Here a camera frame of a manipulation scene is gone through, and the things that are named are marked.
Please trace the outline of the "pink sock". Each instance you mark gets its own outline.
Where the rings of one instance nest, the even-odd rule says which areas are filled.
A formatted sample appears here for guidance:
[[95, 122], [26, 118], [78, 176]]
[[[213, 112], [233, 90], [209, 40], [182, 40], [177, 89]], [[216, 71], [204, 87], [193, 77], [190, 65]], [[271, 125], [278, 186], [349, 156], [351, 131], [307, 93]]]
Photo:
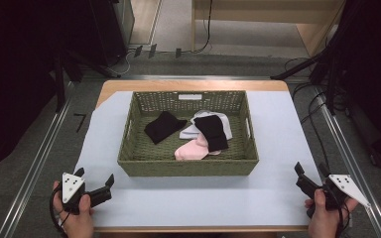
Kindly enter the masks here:
[[195, 139], [190, 140], [175, 150], [175, 158], [178, 161], [198, 161], [206, 156], [217, 156], [219, 154], [220, 151], [211, 152], [208, 149], [208, 142], [201, 133]]

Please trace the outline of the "black stand leg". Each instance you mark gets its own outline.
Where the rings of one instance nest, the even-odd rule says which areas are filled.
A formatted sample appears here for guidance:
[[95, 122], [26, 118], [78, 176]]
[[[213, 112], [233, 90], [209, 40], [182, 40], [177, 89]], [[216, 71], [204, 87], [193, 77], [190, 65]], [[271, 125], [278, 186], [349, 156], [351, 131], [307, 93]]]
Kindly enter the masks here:
[[285, 80], [286, 78], [290, 77], [291, 75], [294, 75], [295, 73], [313, 65], [314, 63], [319, 62], [319, 60], [321, 58], [323, 58], [325, 55], [326, 55], [326, 50], [323, 50], [322, 52], [318, 53], [314, 57], [312, 57], [310, 59], [306, 59], [304, 62], [301, 62], [301, 63], [293, 66], [290, 69], [287, 69], [286, 71], [284, 71], [280, 74], [271, 76], [271, 79], [273, 79], [273, 80]]

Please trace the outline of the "folded black sock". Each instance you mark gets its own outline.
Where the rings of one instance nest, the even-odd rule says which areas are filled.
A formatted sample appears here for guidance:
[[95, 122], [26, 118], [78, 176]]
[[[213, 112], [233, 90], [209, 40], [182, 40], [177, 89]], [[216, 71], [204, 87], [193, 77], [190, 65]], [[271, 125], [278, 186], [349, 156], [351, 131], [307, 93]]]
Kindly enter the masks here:
[[168, 111], [163, 111], [159, 117], [146, 125], [144, 132], [157, 145], [172, 134], [183, 129], [187, 120], [179, 120]]

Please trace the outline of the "person's right hand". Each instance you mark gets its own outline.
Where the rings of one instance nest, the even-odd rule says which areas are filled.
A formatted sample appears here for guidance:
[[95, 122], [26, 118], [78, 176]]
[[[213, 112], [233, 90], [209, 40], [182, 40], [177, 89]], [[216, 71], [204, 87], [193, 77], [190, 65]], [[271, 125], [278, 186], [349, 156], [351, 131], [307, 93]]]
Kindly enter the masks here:
[[305, 208], [314, 206], [316, 208], [311, 218], [308, 234], [310, 238], [336, 238], [340, 223], [352, 212], [358, 202], [349, 198], [341, 210], [327, 210], [325, 208], [325, 195], [321, 189], [315, 191], [314, 199], [305, 201]]

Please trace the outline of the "green woven basket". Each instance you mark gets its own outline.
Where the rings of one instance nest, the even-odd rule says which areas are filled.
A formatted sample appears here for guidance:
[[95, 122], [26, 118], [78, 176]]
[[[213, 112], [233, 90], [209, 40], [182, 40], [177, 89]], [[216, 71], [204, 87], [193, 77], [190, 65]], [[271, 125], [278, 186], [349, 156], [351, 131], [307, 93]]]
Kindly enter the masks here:
[[[199, 110], [223, 113], [232, 138], [228, 148], [202, 160], [175, 159], [186, 141], [178, 132], [154, 144], [145, 127], [167, 111], [189, 121]], [[244, 91], [135, 91], [118, 156], [130, 177], [247, 176], [259, 162], [247, 94]]]

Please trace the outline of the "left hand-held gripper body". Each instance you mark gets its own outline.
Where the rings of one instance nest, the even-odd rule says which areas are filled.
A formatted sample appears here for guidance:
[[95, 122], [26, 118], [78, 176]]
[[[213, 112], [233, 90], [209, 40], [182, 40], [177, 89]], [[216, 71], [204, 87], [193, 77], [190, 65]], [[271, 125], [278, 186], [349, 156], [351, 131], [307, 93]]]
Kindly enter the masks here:
[[62, 203], [66, 212], [80, 212], [80, 201], [87, 194], [85, 180], [76, 175], [63, 173]]

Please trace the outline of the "metal floor rail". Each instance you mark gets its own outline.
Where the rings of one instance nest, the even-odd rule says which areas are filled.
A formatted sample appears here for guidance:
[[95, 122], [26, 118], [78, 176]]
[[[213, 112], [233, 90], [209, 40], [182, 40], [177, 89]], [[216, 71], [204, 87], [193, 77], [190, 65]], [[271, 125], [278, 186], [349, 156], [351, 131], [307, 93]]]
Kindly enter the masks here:
[[367, 183], [365, 173], [361, 170], [361, 167], [357, 163], [357, 159], [343, 134], [337, 117], [332, 115], [326, 107], [321, 108], [320, 111], [326, 121], [326, 125], [332, 135], [333, 141], [338, 147], [346, 170], [352, 176], [353, 180], [359, 186], [359, 189], [364, 193], [365, 197], [369, 201], [369, 205], [365, 207], [365, 212], [368, 215], [377, 238], [381, 238], [381, 206], [379, 205], [371, 186]]
[[39, 150], [36, 153], [34, 160], [32, 161], [32, 164], [22, 182], [22, 185], [11, 203], [5, 220], [0, 227], [0, 238], [13, 237], [18, 223], [37, 184], [39, 176], [48, 159], [59, 130], [64, 122], [64, 118], [70, 107], [70, 102], [74, 91], [75, 84], [73, 82], [69, 82], [65, 88], [65, 102], [63, 103], [62, 109], [55, 114], [53, 121], [39, 147]]

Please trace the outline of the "person's left hand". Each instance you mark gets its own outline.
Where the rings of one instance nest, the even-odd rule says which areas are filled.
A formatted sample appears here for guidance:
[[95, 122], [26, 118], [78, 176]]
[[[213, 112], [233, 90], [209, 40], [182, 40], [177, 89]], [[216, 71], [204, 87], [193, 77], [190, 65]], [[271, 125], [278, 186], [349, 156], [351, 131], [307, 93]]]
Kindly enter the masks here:
[[53, 198], [53, 207], [63, 221], [63, 230], [68, 238], [93, 238], [94, 222], [92, 215], [94, 209], [90, 206], [90, 196], [85, 194], [79, 201], [79, 215], [68, 215], [63, 210], [60, 196]]

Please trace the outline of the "long black sock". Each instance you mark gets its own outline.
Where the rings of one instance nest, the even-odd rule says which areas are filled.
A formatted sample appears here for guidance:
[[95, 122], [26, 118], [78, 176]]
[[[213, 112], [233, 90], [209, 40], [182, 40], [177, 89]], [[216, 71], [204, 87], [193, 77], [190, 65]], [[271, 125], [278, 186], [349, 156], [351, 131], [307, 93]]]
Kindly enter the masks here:
[[223, 124], [217, 115], [195, 118], [194, 125], [203, 134], [210, 152], [228, 148]]

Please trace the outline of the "light blue table mat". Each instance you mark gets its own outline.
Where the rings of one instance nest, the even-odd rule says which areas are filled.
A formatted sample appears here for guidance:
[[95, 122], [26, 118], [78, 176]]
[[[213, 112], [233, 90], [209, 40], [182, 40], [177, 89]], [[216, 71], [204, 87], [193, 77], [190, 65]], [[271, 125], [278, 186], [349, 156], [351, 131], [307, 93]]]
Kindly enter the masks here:
[[117, 155], [132, 97], [116, 92], [91, 116], [77, 162], [89, 190], [115, 178], [110, 200], [96, 206], [96, 231], [300, 231], [309, 219], [296, 185], [296, 164], [319, 175], [295, 106], [286, 91], [247, 94], [260, 161], [247, 177], [130, 178]]

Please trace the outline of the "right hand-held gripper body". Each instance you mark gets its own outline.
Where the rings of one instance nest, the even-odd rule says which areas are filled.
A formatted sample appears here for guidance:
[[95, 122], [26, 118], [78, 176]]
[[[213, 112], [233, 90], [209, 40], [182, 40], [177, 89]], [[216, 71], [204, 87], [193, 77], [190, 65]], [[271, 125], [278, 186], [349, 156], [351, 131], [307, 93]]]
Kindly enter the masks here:
[[349, 198], [356, 200], [364, 207], [370, 206], [370, 202], [350, 175], [329, 175], [320, 188], [325, 195], [327, 210], [340, 209]]

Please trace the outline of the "white sock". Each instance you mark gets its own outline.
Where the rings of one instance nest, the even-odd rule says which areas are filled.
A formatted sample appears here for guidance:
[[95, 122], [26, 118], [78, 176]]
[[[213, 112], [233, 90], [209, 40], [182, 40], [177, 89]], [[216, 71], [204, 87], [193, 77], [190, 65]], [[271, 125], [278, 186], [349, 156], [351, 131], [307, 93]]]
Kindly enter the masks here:
[[231, 132], [231, 127], [230, 127], [230, 122], [228, 117], [224, 113], [219, 113], [219, 112], [212, 112], [209, 110], [199, 110], [197, 111], [193, 117], [190, 119], [190, 125], [182, 130], [180, 132], [180, 138], [181, 139], [196, 139], [200, 131], [196, 128], [194, 125], [194, 120], [196, 118], [201, 118], [201, 117], [207, 117], [207, 116], [217, 116], [223, 125], [223, 131], [226, 136], [227, 140], [231, 140], [233, 138], [232, 132]]

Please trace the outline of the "light wooden shelf unit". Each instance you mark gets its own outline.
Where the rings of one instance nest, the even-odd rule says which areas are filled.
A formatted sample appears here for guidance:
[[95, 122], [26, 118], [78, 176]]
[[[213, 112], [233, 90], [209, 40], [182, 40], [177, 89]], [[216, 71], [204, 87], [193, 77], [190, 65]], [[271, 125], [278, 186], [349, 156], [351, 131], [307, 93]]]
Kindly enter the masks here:
[[310, 57], [323, 48], [325, 38], [338, 23], [346, 0], [191, 0], [191, 45], [195, 21], [292, 23]]

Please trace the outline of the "black curtain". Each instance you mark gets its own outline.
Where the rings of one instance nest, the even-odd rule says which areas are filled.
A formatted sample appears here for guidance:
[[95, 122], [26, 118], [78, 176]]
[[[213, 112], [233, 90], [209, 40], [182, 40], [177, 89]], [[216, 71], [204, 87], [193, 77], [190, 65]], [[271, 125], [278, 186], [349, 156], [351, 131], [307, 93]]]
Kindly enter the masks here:
[[337, 82], [372, 163], [381, 168], [381, 0], [345, 0]]
[[48, 102], [64, 103], [65, 75], [85, 64], [104, 76], [126, 55], [121, 0], [0, 0], [0, 162]]

